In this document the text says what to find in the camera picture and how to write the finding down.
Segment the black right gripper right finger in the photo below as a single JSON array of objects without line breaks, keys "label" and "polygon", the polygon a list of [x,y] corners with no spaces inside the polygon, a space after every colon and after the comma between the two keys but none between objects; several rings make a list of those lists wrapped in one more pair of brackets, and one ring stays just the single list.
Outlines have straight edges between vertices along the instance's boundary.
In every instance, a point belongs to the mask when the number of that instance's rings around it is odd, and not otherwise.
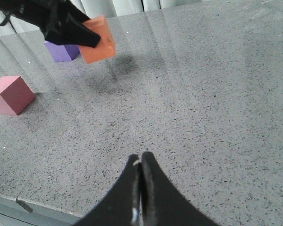
[{"label": "black right gripper right finger", "polygon": [[141,203],[145,226],[216,226],[175,188],[151,152],[141,156]]}]

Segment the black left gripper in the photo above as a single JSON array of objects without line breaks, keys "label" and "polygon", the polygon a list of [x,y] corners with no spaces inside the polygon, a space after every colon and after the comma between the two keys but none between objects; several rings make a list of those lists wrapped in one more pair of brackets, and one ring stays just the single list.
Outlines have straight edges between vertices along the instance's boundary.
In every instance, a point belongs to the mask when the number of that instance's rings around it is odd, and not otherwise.
[{"label": "black left gripper", "polygon": [[94,48],[101,40],[83,25],[90,18],[69,0],[0,0],[0,26],[11,16],[39,27],[45,40],[57,45]]}]

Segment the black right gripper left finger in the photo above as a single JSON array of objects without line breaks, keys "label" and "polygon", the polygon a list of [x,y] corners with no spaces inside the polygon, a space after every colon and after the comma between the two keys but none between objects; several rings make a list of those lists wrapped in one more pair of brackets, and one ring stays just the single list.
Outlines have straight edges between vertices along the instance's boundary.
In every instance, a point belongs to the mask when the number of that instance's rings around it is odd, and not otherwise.
[{"label": "black right gripper left finger", "polygon": [[140,161],[130,155],[117,182],[76,226],[137,226],[140,210]]}]

